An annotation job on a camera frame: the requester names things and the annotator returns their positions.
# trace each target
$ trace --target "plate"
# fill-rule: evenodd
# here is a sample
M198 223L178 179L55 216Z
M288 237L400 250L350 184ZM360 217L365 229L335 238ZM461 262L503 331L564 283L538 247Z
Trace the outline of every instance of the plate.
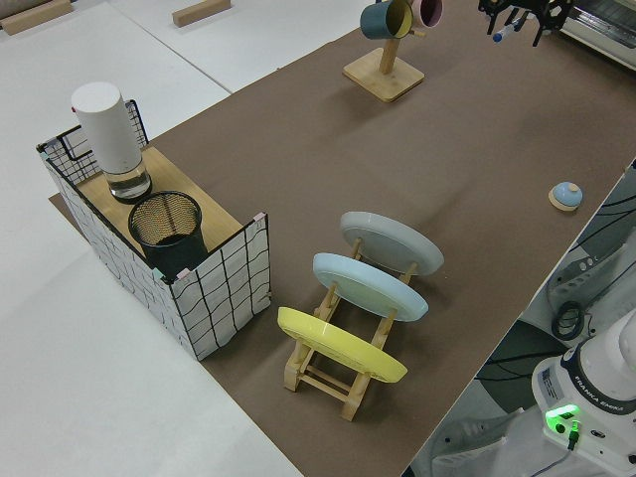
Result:
M334 253L314 256L314 274L329 288L334 282L336 294L360 308L382 317L397 311L396 321L416 321L428 304L415 290L361 261Z
M406 374L402 363L371 343L306 313L280 307L278 326L318 353L378 381L396 383Z
M378 214L348 212L340 219L340 230L351 246L362 239L363 257L398 273L406 273L417 263L413 275L429 275L444 262L444 255L428 238Z

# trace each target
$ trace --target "pink mug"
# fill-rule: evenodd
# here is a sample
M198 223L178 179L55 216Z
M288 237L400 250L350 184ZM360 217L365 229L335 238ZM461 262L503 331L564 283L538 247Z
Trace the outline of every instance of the pink mug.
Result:
M413 11L414 27L432 28L439 23L442 14L442 0L413 0L410 6Z

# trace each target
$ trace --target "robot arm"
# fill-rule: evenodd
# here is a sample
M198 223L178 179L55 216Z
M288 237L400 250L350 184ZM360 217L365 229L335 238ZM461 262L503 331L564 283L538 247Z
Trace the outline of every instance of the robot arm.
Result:
M504 24L504 30L498 32L500 39L503 38L503 32L511 31L511 26L516 32L521 30L529 14L532 13L539 22L539 29L533 41L533 47L535 47L544 32L558 30L563 26L573 4L573 0L479 0L479 11L485 12L490 17L488 35L491 35L497 16L509 7L513 7ZM516 19L520 9L523 9L524 13Z
M533 392L545 436L567 445L568 429L579 422L576 454L610 475L636 475L636 310L561 358L539 363Z
M627 366L636 373L636 316L629 320L618 335L618 347Z

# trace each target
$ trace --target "white cylindrical container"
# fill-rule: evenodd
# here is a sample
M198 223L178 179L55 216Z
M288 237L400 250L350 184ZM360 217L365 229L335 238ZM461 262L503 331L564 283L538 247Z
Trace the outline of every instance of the white cylindrical container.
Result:
M76 89L71 104L113 197L134 203L149 193L150 175L119 89L109 82L90 82Z

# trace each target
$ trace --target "wire basket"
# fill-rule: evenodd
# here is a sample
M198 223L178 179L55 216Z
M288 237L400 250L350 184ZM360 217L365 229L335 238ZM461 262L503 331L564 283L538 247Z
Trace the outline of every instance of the wire basket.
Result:
M134 100L126 102L140 147L148 144ZM180 279L148 263L92 204L79 183L100 174L80 126L37 146L84 237L115 278L181 346L203 360L270 303L267 215L260 213Z

